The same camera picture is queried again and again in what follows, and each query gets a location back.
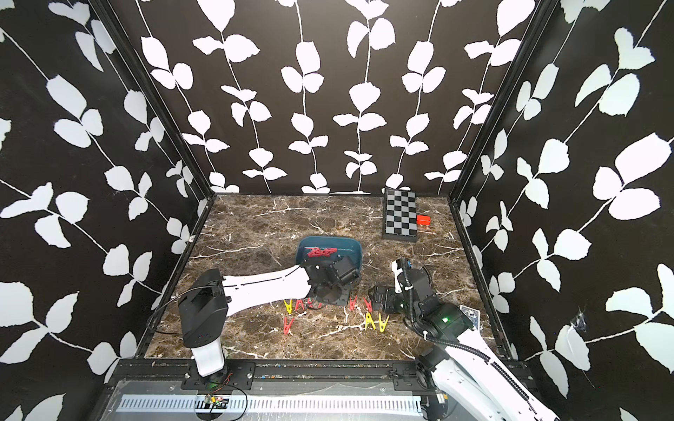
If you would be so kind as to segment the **teal plastic storage box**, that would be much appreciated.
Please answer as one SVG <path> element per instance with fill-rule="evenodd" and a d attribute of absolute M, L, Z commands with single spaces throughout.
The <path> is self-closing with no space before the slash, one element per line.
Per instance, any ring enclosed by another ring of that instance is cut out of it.
<path fill-rule="evenodd" d="M 363 266 L 363 248 L 358 240 L 348 237 L 307 236 L 300 240 L 296 252 L 296 263 L 309 257 L 349 257 L 358 271 Z"/>

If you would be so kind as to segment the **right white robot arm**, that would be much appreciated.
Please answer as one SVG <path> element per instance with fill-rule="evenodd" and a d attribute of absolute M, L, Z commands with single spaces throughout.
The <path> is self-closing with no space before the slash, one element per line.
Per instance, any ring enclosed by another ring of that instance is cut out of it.
<path fill-rule="evenodd" d="M 405 326 L 433 348 L 417 358 L 435 389 L 454 398 L 477 420 L 557 420 L 489 348 L 477 327 L 433 290 L 425 268 L 407 258 L 391 263 L 392 287 L 370 289 L 375 310 L 399 314 Z"/>

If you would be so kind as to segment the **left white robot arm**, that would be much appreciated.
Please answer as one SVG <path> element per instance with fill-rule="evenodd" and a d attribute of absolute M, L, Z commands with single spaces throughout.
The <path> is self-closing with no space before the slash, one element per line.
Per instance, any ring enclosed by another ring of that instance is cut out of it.
<path fill-rule="evenodd" d="M 184 346 L 191 349 L 198 375 L 207 378 L 226 366 L 220 337 L 227 317 L 281 300 L 345 305 L 358 282 L 359 265 L 336 249 L 321 250 L 295 266 L 260 275 L 224 276 L 210 269 L 178 300 Z"/>

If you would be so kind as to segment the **yellow clothespin second row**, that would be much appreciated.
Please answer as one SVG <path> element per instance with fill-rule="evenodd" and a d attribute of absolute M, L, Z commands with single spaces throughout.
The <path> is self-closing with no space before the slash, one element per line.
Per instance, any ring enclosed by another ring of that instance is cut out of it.
<path fill-rule="evenodd" d="M 375 324 L 375 322 L 374 322 L 374 320 L 373 320 L 373 317 L 372 317 L 372 315 L 371 315 L 370 312 L 367 312 L 367 313 L 365 314 L 365 317 L 364 317 L 364 327 L 365 327 L 365 329 L 368 329 L 369 327 L 370 327 L 372 330 L 376 330 L 376 329 L 377 329 L 376 324 Z"/>
<path fill-rule="evenodd" d="M 381 314 L 378 315 L 378 330 L 380 331 L 380 333 L 385 332 L 389 319 L 390 319 L 389 316 L 387 316 L 385 319 L 382 319 L 382 315 Z"/>

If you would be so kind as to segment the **red clothespin second row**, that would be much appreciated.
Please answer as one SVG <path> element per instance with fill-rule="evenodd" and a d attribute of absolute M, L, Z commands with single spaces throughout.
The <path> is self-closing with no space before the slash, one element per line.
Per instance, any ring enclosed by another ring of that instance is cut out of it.
<path fill-rule="evenodd" d="M 294 321 L 294 318 L 284 317 L 284 335 L 288 335 L 290 333 Z"/>

